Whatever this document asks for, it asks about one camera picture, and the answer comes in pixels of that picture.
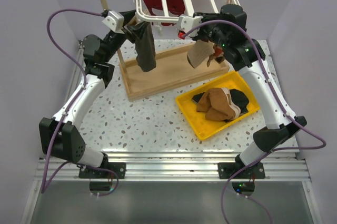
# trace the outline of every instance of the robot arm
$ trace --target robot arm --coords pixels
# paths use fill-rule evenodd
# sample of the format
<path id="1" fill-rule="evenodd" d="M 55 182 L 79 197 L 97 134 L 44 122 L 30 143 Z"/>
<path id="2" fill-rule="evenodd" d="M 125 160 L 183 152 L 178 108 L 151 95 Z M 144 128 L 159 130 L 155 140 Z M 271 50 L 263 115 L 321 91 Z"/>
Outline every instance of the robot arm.
<path id="1" fill-rule="evenodd" d="M 239 5 L 224 5 L 219 14 L 194 14 L 194 18 L 200 16 L 202 17 L 202 23 L 213 20 L 225 20 L 246 30 L 247 15 Z M 190 17 L 184 16 L 181 16 L 180 23 L 180 26 L 182 26 L 183 23 L 194 24 L 190 21 Z M 265 78 L 253 45 L 238 29 L 224 23 L 212 22 L 208 25 L 203 25 L 197 32 L 192 32 L 191 36 L 195 41 L 211 41 L 222 48 L 224 57 L 233 65 L 240 76 L 245 79 L 261 107 L 266 127 L 255 132 L 253 134 L 254 141 L 246 150 L 236 157 L 236 170 L 260 159 L 267 152 L 270 152 L 298 132 L 299 128 L 288 116 L 292 117 L 300 125 L 306 125 L 305 118 L 303 116 L 297 117 L 294 111 L 288 106 L 273 78 L 271 77 L 268 80 Z M 270 74 L 262 48 L 256 40 L 253 40 L 253 42 L 262 58 L 262 63 L 267 74 Z M 281 104 L 286 108 L 286 114 L 282 112 L 269 84 L 274 87 Z"/>
<path id="2" fill-rule="evenodd" d="M 132 34 L 129 32 L 125 34 L 121 30 L 134 17 L 135 11 L 124 13 L 106 11 L 102 15 L 105 17 L 103 23 L 112 30 L 103 40 L 96 35 L 88 35 L 82 41 L 87 84 L 83 85 L 84 79 L 82 78 L 66 104 L 51 119 L 43 118 L 41 120 L 39 131 L 42 150 L 46 154 L 52 134 L 61 118 L 65 116 L 54 140 L 51 156 L 72 163 L 109 169 L 106 154 L 87 148 L 78 128 L 80 128 L 83 118 L 94 100 L 104 91 L 112 79 L 115 67 L 108 61 L 127 39 L 133 41 Z M 65 113 L 66 107 L 81 88 L 84 90 L 70 106 L 69 111 Z"/>

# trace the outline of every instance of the wooden tray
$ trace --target wooden tray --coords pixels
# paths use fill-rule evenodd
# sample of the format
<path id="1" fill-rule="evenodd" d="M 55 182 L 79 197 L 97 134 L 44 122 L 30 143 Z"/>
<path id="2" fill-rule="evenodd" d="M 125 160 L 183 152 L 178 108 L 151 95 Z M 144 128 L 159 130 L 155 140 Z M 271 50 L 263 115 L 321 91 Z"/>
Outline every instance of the wooden tray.
<path id="1" fill-rule="evenodd" d="M 212 62 L 210 67 L 207 67 L 207 59 L 196 69 L 192 68 L 187 61 L 187 52 L 192 45 L 193 43 L 159 51 L 156 54 L 157 67 L 146 73 L 137 65 L 136 59 L 125 62 L 120 60 L 128 99 L 130 101 L 141 99 L 223 75 L 229 71 L 227 61 L 221 64 Z"/>

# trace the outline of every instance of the speckled tabletop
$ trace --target speckled tabletop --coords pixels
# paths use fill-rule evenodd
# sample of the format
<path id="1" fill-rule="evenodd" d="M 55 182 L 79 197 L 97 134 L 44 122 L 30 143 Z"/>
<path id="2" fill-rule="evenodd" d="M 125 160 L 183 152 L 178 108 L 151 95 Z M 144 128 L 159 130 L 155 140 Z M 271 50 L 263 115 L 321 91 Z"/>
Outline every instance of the speckled tabletop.
<path id="1" fill-rule="evenodd" d="M 159 51 L 188 42 L 191 41 L 156 40 L 155 45 Z M 270 71 L 279 84 L 267 43 L 260 41 L 260 44 L 267 55 Z M 122 52 L 124 59 L 136 56 L 131 43 L 125 43 Z M 110 63 L 117 66 L 118 57 L 114 56 Z M 261 111 L 200 141 L 175 103 L 176 96 L 207 81 L 130 102 L 117 66 L 111 83 L 85 116 L 81 135 L 90 148 L 99 151 L 241 152 L 253 141 L 253 133 L 265 126 Z M 282 146 L 297 146 L 295 137 Z"/>

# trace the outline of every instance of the yellow plastic tray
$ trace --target yellow plastic tray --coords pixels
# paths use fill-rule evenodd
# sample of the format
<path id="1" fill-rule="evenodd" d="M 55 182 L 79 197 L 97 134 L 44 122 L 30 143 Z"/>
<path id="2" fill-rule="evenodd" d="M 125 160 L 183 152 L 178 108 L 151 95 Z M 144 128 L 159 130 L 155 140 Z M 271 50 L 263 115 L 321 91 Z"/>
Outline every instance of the yellow plastic tray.
<path id="1" fill-rule="evenodd" d="M 248 113 L 230 122 L 206 120 L 204 112 L 196 111 L 196 104 L 192 101 L 192 97 L 196 94 L 205 92 L 208 89 L 215 87 L 226 87 L 228 89 L 237 89 L 242 91 L 249 99 L 249 104 L 247 105 Z M 243 80 L 243 78 L 235 71 L 229 72 L 191 91 L 177 96 L 175 100 L 180 110 L 185 115 L 187 121 L 193 128 L 195 135 L 200 140 L 207 139 L 208 137 L 220 132 L 221 130 L 227 128 L 230 125 L 233 125 L 237 121 L 242 120 L 243 118 L 260 109 L 259 104 L 257 103 L 257 100 L 253 95 L 253 92 L 251 91 L 251 89 L 249 89 L 247 83 Z"/>

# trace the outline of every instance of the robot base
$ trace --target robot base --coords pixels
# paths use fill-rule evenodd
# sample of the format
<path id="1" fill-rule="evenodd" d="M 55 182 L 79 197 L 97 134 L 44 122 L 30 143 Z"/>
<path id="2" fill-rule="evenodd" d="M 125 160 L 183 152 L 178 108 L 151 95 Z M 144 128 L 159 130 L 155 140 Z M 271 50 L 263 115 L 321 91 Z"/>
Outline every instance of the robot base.
<path id="1" fill-rule="evenodd" d="M 125 177 L 125 171 L 126 171 L 126 163 L 125 162 L 109 162 L 107 164 L 107 167 L 104 167 L 105 169 L 114 171 L 119 179 L 123 179 Z M 92 170 L 85 168 L 84 170 L 80 169 L 80 173 L 78 174 L 79 178 L 84 179 L 108 179 L 109 173 L 108 172 L 102 172 L 97 170 Z"/>
<path id="2" fill-rule="evenodd" d="M 217 164 L 217 170 L 219 172 L 220 179 L 228 179 L 239 169 L 237 167 L 237 163 L 235 162 L 220 162 Z M 264 168 L 261 162 L 257 163 L 251 168 L 242 171 L 235 177 L 235 179 L 250 179 L 253 174 L 255 174 L 256 179 L 265 178 Z"/>

